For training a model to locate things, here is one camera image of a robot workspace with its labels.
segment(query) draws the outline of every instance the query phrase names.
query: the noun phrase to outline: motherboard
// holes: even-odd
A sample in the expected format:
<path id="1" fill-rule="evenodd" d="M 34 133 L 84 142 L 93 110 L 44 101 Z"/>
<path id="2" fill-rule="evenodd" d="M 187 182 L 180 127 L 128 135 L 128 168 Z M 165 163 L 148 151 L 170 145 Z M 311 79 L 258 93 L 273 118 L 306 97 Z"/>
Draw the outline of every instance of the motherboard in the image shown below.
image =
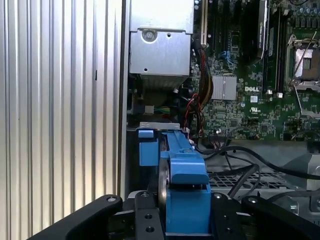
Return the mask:
<path id="1" fill-rule="evenodd" d="M 219 21 L 220 28 L 209 35 L 215 39 L 206 43 L 206 52 L 216 93 L 213 91 L 212 99 L 202 111 L 204 134 L 226 136 L 232 129 L 243 126 L 256 132 L 260 140 L 319 140 L 320 2 L 310 0 L 300 6 L 288 0 L 268 2 L 265 54 L 254 64 L 244 64 L 241 58 L 243 31 L 239 11 L 243 9 L 240 7 L 243 2 L 219 0 L 214 4 L 215 21 Z M 200 31 L 198 23 L 194 28 Z M 289 46 L 290 41 L 296 44 Z M 312 83 L 303 82 L 301 76 L 304 75 L 313 80 Z M 200 76 L 194 59 L 191 78 L 195 92 Z M 226 81 L 234 82 L 234 96 L 230 92 L 218 96 L 219 82 Z M 235 138 L 247 139 L 249 136 L 244 129 Z"/>

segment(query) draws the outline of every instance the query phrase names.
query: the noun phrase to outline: white label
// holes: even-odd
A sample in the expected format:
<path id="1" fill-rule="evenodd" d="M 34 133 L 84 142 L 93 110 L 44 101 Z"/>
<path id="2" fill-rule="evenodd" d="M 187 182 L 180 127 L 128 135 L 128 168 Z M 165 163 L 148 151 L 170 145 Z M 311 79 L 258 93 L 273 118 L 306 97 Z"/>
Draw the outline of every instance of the white label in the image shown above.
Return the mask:
<path id="1" fill-rule="evenodd" d="M 261 110 L 258 109 L 257 107 L 251 107 L 250 112 L 251 112 L 251 113 L 260 113 Z"/>
<path id="2" fill-rule="evenodd" d="M 250 96 L 250 103 L 257 103 L 258 102 L 258 96 Z"/>
<path id="3" fill-rule="evenodd" d="M 270 36 L 269 36 L 269 57 L 274 54 L 274 28 L 270 29 Z"/>
<path id="4" fill-rule="evenodd" d="M 259 92 L 259 88 L 257 86 L 245 86 L 244 90 L 246 92 Z"/>

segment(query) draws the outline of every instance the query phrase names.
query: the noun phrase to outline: ribbed aluminum surface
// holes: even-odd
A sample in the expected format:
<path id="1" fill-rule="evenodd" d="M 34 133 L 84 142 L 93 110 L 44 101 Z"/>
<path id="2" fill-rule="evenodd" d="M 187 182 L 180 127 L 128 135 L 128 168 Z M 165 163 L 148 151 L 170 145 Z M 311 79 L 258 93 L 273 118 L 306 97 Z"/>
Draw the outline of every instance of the ribbed aluminum surface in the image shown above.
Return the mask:
<path id="1" fill-rule="evenodd" d="M 1 240 L 119 190 L 121 4 L 0 0 Z"/>

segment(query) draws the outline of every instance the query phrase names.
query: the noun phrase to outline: mounting hole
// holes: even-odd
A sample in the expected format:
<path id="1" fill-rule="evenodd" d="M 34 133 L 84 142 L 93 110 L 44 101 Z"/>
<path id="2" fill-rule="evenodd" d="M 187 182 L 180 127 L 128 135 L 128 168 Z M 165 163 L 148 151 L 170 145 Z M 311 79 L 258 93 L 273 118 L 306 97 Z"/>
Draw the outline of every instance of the mounting hole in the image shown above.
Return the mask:
<path id="1" fill-rule="evenodd" d="M 145 219 L 152 219 L 152 215 L 151 214 L 147 214 L 144 216 Z"/>
<path id="2" fill-rule="evenodd" d="M 143 192 L 143 193 L 141 193 L 141 196 L 142 196 L 142 197 L 149 197 L 149 193 Z"/>
<path id="3" fill-rule="evenodd" d="M 108 202 L 114 202 L 116 199 L 117 199 L 116 197 L 111 196 L 111 197 L 108 197 L 106 200 L 107 200 Z"/>
<path id="4" fill-rule="evenodd" d="M 145 229 L 145 231 L 146 231 L 147 233 L 153 233 L 153 232 L 155 231 L 155 228 L 152 227 L 152 226 L 148 226 L 148 227 Z"/>

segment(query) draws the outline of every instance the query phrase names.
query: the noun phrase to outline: cpu socket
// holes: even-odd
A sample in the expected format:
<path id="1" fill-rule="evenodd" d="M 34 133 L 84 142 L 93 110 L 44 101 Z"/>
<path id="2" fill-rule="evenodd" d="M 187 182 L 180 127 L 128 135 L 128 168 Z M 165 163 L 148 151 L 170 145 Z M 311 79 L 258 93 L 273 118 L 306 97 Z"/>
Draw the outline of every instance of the cpu socket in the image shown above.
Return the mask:
<path id="1" fill-rule="evenodd" d="M 285 83 L 289 92 L 294 91 L 302 115 L 320 119 L 320 113 L 305 110 L 299 92 L 312 90 L 320 93 L 320 41 L 315 38 L 297 39 L 291 35 L 286 52 Z"/>

